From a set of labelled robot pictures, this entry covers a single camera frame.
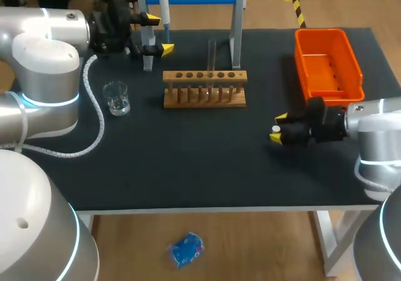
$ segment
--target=white table frame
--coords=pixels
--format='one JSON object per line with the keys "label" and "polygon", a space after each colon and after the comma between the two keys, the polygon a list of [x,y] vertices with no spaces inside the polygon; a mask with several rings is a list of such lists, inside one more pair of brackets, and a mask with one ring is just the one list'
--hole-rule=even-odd
{"label": "white table frame", "polygon": [[[313,206],[313,207],[214,207],[161,208],[78,212],[85,225],[92,230],[94,215],[123,215],[151,213],[218,213],[218,212],[313,212],[319,235],[324,270],[327,277],[337,277],[349,268],[352,242],[360,225],[377,205]],[[333,227],[329,210],[342,210],[343,215]]]}

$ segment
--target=blue plastic bag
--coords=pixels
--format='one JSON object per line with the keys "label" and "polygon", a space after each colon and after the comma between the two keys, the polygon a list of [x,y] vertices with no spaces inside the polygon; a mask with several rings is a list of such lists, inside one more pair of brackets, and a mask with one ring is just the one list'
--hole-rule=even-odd
{"label": "blue plastic bag", "polygon": [[177,268],[194,261],[203,253],[204,249],[202,239],[191,232],[176,244],[169,245],[169,252]]}

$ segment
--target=metal stand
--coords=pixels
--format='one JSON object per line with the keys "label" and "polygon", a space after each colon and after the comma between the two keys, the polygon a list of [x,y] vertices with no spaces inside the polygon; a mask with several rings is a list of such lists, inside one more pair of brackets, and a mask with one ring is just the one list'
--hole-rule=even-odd
{"label": "metal stand", "polygon": [[[232,21],[230,31],[230,52],[233,70],[241,69],[241,39],[242,39],[242,17],[243,8],[246,0],[236,0],[232,10]],[[139,11],[150,13],[146,0],[138,0]],[[140,30],[142,46],[154,45],[156,42],[155,34],[151,26],[143,26]],[[153,56],[143,56],[143,70],[152,71]]]}
{"label": "metal stand", "polygon": [[328,211],[313,212],[327,277],[337,277],[349,268],[354,236],[371,212],[371,210],[345,211],[335,228],[331,224]]}
{"label": "metal stand", "polygon": [[[146,0],[138,0],[138,7],[140,12],[150,13],[149,6],[146,4]],[[153,27],[151,26],[142,26],[140,28],[140,37],[142,46],[154,45],[156,43],[155,33],[153,32]],[[143,70],[152,71],[152,66],[153,56],[143,56]]]}

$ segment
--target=white cable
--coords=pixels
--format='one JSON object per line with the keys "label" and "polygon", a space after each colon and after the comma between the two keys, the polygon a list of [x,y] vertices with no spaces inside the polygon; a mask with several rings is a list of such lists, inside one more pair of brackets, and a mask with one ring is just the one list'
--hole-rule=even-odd
{"label": "white cable", "polygon": [[26,116],[25,105],[22,99],[13,91],[7,91],[6,94],[11,95],[17,102],[19,109],[21,110],[21,115],[23,119],[23,129],[21,130],[21,137],[19,138],[19,143],[16,145],[14,151],[21,153],[23,151],[23,144],[26,139],[26,134],[28,134],[28,117]]}
{"label": "white cable", "polygon": [[[22,145],[23,148],[25,148],[27,150],[31,150],[31,151],[37,151],[38,153],[43,153],[43,154],[58,157],[58,158],[76,158],[76,157],[83,156],[83,155],[91,152],[91,150],[93,150],[99,144],[99,142],[102,139],[103,134],[105,132],[105,119],[103,117],[103,113],[102,113],[102,110],[100,109],[98,101],[96,100],[95,95],[93,95],[93,92],[90,89],[89,79],[88,79],[89,68],[90,68],[91,64],[97,58],[98,57],[96,55],[93,55],[92,57],[90,57],[88,59],[88,61],[85,63],[85,66],[83,68],[83,73],[82,73],[83,84],[85,86],[86,92],[88,93],[89,99],[93,103],[93,106],[95,107],[96,113],[99,118],[99,133],[98,133],[98,136],[96,137],[96,140],[90,146],[85,148],[84,150],[78,151],[76,153],[60,153],[58,151],[51,151],[51,150],[48,150],[47,148],[40,148],[38,146],[33,146],[33,145]],[[9,143],[9,144],[5,144],[5,145],[0,145],[0,148],[14,148],[16,146],[17,146],[16,143]]]}
{"label": "white cable", "polygon": [[366,185],[368,185],[368,186],[371,186],[371,187],[373,187],[373,188],[375,188],[375,189],[377,189],[377,190],[380,190],[380,191],[382,191],[382,192],[393,193],[394,189],[391,189],[391,188],[389,188],[389,187],[387,187],[387,186],[384,186],[384,185],[380,185],[380,184],[378,184],[378,183],[372,182],[372,181],[370,181],[370,180],[368,180],[368,179],[362,177],[361,174],[359,173],[359,165],[360,165],[360,162],[361,162],[361,156],[359,155],[359,156],[358,156],[358,159],[357,159],[357,162],[355,163],[355,167],[354,167],[353,172],[354,172],[355,176],[357,176],[357,178],[358,178],[362,183],[364,183],[364,184],[366,184]]}

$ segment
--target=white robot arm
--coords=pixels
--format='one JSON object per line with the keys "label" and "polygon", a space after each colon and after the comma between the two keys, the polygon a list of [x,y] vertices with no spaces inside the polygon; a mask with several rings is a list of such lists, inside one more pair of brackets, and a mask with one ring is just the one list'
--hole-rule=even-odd
{"label": "white robot arm", "polygon": [[80,56],[89,43],[80,11],[0,8],[0,59],[22,90],[0,96],[0,143],[59,136],[75,127]]}
{"label": "white robot arm", "polygon": [[0,280],[96,281],[96,243],[46,173],[13,151],[0,163]]}
{"label": "white robot arm", "polygon": [[308,101],[300,115],[276,118],[270,137],[282,145],[306,145],[358,140],[360,157],[355,175],[372,199],[384,201],[401,184],[401,98],[352,103],[347,108],[326,106],[321,98]]}
{"label": "white robot arm", "polygon": [[341,106],[310,99],[302,115],[276,118],[270,137],[283,145],[358,140],[355,175],[365,193],[384,201],[362,224],[353,243],[355,271],[362,281],[401,280],[401,98]]}

